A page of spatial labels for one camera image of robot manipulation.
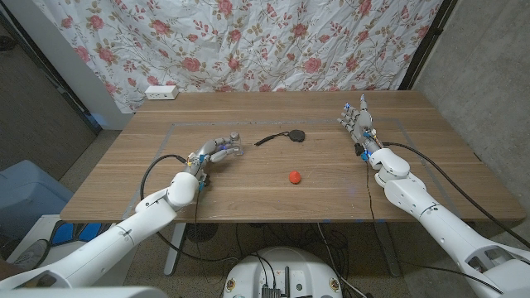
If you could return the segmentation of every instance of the blue bin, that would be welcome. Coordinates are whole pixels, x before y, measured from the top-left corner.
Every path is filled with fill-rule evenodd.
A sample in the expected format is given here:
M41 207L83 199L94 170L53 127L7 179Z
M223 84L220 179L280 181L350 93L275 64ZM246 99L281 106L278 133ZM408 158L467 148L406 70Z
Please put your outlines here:
M24 238L44 214L59 214L74 195L31 161L0 171L0 234Z

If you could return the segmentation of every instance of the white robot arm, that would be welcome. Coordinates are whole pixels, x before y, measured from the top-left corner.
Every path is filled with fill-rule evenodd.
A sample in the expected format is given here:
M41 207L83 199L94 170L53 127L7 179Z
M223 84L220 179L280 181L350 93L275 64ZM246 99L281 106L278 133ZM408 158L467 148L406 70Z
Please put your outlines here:
M229 153L243 154L236 132L227 138L207 141L190 154L184 170L175 175L170 186L141 200L133 216L58 262L0 281L0 290L91 286L134 246L167 226L176 217L176 211L190 204L205 183L203 169L208 161L221 161Z
M346 104L338 121L356 142L356 152L378 170L375 180L387 199L417 219L449 254L458 268L485 284L467 279L477 296L500 297L502 293L530 288L530 252L490 241L438 203L425 184L410 172L410 166L390 149L384 148L372 127L364 95L361 112Z

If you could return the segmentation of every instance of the wooden table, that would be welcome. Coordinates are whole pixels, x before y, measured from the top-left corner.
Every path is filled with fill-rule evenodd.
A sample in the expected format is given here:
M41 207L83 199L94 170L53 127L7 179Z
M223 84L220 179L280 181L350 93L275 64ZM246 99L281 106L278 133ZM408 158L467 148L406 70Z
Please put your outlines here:
M353 222L371 220L366 164L337 122L346 102L359 107L361 92L276 92L179 94L172 101L146 101L63 209L68 222L117 222L130 216L139 183L153 159L164 154L186 157L212 138L239 132L244 155L212 165L212 183L199 198L198 222ZM444 169L471 197L502 220L525 217L523 208L427 102L412 91L364 92L378 137L415 147ZM301 129L303 143L273 133ZM412 172L440 203L462 219L485 217L431 166L400 147ZM146 194L168 186L182 169L174 159L156 166ZM301 173L301 183L288 180ZM412 221L390 204L369 171L376 219ZM193 222L196 204L178 213L177 222Z

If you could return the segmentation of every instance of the white fabric backdrop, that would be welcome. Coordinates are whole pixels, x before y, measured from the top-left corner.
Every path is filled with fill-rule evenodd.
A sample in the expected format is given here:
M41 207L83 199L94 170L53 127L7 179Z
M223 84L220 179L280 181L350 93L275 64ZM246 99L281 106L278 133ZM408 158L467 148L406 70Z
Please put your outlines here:
M123 113L181 92L396 89L442 0L33 0Z

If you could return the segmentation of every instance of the electrical socket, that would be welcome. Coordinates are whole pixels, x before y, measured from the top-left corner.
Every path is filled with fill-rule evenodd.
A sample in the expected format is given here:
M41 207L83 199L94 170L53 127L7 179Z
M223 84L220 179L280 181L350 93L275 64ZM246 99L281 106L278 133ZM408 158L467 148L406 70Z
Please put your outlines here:
M175 99L178 93L176 86L149 86L146 90L147 99Z

